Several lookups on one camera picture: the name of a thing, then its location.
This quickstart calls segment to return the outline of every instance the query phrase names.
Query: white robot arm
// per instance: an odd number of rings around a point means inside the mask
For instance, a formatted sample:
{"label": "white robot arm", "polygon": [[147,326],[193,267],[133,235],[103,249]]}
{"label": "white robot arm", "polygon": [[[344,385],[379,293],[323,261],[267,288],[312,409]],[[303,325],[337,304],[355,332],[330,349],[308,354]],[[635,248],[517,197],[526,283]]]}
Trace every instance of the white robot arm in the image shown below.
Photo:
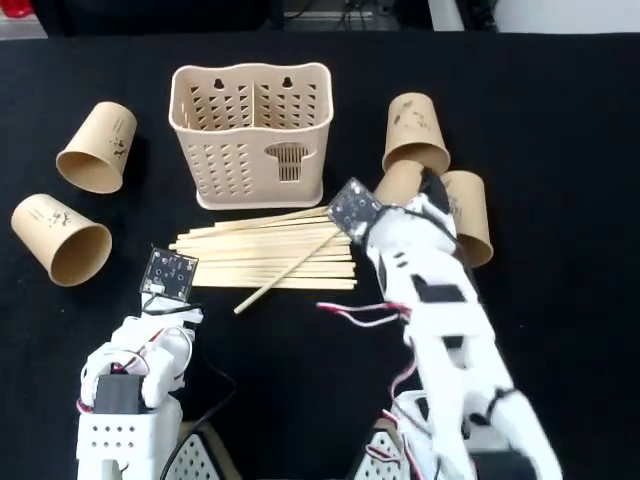
{"label": "white robot arm", "polygon": [[194,259],[154,250],[140,317],[126,317],[87,358],[77,401],[78,480],[160,478],[182,420],[169,392],[184,386],[192,327],[203,318],[186,303],[195,268]]}
{"label": "white robot arm", "polygon": [[[429,195],[398,207],[381,205],[351,180],[329,206],[332,220],[366,249],[385,300],[404,311],[404,342],[423,386],[395,398],[390,413],[406,453],[429,480],[561,479],[535,412],[496,347],[471,272],[456,257],[444,186],[435,176],[430,182]],[[487,460],[491,473],[483,474]],[[521,470],[509,472],[507,463]]]}

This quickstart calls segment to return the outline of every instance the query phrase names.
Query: red object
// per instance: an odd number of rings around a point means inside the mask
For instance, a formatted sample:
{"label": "red object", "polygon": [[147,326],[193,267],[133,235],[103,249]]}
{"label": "red object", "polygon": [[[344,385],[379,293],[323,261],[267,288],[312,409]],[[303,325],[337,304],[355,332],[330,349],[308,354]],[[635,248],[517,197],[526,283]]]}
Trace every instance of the red object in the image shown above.
{"label": "red object", "polygon": [[22,18],[33,13],[29,0],[0,0],[0,7],[10,18]]}

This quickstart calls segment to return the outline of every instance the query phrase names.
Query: basket hole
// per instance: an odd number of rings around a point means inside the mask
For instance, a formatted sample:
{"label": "basket hole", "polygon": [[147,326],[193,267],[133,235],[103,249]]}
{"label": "basket hole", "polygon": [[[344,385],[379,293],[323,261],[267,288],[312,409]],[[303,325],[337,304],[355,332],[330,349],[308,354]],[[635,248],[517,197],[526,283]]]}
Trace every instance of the basket hole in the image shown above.
{"label": "basket hole", "polygon": [[298,182],[302,174],[302,159],[309,149],[298,142],[269,145],[264,152],[278,159],[278,177],[281,182]]}

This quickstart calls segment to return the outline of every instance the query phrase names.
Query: paper cup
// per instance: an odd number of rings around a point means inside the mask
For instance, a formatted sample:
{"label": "paper cup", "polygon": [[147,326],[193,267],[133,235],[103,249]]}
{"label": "paper cup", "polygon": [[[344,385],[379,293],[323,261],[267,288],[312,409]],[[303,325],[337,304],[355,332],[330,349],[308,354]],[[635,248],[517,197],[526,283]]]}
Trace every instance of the paper cup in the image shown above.
{"label": "paper cup", "polygon": [[493,257],[484,182],[475,173],[462,170],[445,173],[442,182],[449,196],[458,241],[469,264],[471,267],[484,265]]}
{"label": "paper cup", "polygon": [[58,171],[69,183],[89,192],[119,190],[137,124],[122,105],[97,104],[58,154]]}
{"label": "paper cup", "polygon": [[13,211],[11,228],[62,287],[93,277],[111,252],[111,233],[49,195],[23,200]]}
{"label": "paper cup", "polygon": [[420,190],[423,170],[412,160],[393,162],[374,192],[376,198],[385,205],[406,205]]}
{"label": "paper cup", "polygon": [[405,93],[389,105],[382,168],[386,171],[398,160],[413,160],[437,175],[449,168],[451,160],[433,102],[422,93]]}

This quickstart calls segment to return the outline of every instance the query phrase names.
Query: plastic basket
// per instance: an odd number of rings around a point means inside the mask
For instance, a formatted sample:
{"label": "plastic basket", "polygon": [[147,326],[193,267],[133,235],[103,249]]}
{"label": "plastic basket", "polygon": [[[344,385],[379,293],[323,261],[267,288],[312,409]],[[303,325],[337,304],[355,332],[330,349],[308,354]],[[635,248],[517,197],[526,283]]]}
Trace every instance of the plastic basket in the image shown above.
{"label": "plastic basket", "polygon": [[169,123],[207,209],[316,205],[332,118],[331,74],[319,63],[173,75]]}

